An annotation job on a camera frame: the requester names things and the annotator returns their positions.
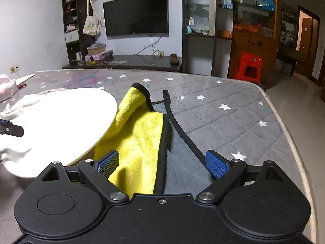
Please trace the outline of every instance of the sticker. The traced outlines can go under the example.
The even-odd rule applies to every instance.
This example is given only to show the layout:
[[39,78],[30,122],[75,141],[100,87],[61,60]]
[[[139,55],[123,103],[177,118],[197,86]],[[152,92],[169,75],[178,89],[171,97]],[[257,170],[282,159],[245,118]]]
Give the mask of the sticker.
[[190,16],[190,23],[189,26],[194,26],[194,17]]

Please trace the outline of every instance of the television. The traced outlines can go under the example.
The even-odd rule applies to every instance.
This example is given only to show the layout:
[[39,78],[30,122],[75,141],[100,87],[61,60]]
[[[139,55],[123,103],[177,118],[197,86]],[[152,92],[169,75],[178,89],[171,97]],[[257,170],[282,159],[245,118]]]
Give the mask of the television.
[[106,36],[168,33],[167,0],[114,0],[104,3]]

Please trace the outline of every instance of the brown shoe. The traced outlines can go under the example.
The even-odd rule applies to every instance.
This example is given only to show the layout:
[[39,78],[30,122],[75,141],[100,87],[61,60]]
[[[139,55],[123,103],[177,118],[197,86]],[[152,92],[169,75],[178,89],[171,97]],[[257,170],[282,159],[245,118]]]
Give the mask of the brown shoe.
[[178,58],[177,54],[171,54],[170,55],[170,64],[177,64],[178,65]]

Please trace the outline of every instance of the yellow microfiber towel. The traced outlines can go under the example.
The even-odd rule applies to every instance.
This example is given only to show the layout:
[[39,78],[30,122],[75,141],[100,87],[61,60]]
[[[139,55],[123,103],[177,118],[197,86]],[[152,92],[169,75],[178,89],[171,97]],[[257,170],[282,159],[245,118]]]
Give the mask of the yellow microfiber towel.
[[154,193],[163,122],[164,115],[153,110],[147,89],[135,83],[122,99],[112,125],[95,147],[94,160],[110,150],[118,151],[119,166],[108,180],[130,198],[135,193]]

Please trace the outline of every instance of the power outlet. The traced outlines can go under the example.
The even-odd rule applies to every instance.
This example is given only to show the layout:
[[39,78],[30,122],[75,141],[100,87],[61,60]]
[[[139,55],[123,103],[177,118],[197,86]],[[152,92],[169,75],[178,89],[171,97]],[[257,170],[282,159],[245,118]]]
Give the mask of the power outlet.
[[18,66],[12,66],[9,68],[9,72],[10,74],[13,74],[15,72],[19,71],[19,67]]

